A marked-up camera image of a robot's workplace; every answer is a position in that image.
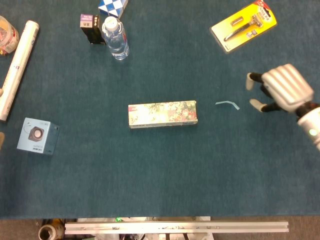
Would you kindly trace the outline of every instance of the razor package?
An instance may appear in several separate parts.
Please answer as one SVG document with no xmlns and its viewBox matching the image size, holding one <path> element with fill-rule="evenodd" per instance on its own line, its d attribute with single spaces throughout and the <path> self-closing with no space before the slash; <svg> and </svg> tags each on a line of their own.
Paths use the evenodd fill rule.
<svg viewBox="0 0 320 240">
<path fill-rule="evenodd" d="M 263 0 L 257 0 L 210 28 L 228 53 L 277 25 L 275 15 Z"/>
</svg>

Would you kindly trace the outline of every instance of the paper roll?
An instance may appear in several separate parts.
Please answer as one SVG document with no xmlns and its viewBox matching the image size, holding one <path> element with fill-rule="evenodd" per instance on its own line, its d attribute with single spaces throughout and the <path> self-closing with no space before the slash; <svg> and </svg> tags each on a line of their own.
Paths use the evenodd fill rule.
<svg viewBox="0 0 320 240">
<path fill-rule="evenodd" d="M 11 105 L 15 99 L 19 83 L 35 43 L 38 30 L 38 23 L 30 20 L 26 22 L 2 87 L 3 93 L 0 97 L 0 120 L 2 121 L 7 120 Z"/>
</svg>

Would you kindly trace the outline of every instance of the blue and white cube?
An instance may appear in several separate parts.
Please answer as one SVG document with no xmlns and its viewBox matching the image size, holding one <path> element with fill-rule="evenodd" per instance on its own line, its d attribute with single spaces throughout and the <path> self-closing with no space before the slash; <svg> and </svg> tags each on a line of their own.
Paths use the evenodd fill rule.
<svg viewBox="0 0 320 240">
<path fill-rule="evenodd" d="M 127 3 L 128 0 L 101 0 L 98 8 L 101 13 L 120 19 Z"/>
</svg>

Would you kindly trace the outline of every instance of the robotic hand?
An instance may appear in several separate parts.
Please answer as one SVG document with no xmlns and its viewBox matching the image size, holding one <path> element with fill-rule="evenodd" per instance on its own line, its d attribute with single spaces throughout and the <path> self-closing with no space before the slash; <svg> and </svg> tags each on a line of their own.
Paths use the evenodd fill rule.
<svg viewBox="0 0 320 240">
<path fill-rule="evenodd" d="M 295 113 L 298 125 L 320 151 L 320 105 L 311 102 L 314 91 L 298 70 L 291 64 L 286 64 L 264 74 L 249 72 L 246 76 L 246 89 L 252 90 L 255 82 L 261 83 L 262 92 L 275 102 L 265 104 L 251 99 L 251 105 L 264 113 L 279 110 Z"/>
</svg>

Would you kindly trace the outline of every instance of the plastic bottle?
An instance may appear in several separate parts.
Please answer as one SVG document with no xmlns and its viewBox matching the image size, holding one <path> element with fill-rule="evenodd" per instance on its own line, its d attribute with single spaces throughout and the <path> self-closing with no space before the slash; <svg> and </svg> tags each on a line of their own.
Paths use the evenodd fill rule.
<svg viewBox="0 0 320 240">
<path fill-rule="evenodd" d="M 4 17 L 0 16 L 0 55 L 6 55 L 16 50 L 18 42 L 18 31 Z"/>
<path fill-rule="evenodd" d="M 129 55 L 129 45 L 123 23 L 114 16 L 108 16 L 102 24 L 102 32 L 115 59 L 125 59 Z"/>
</svg>

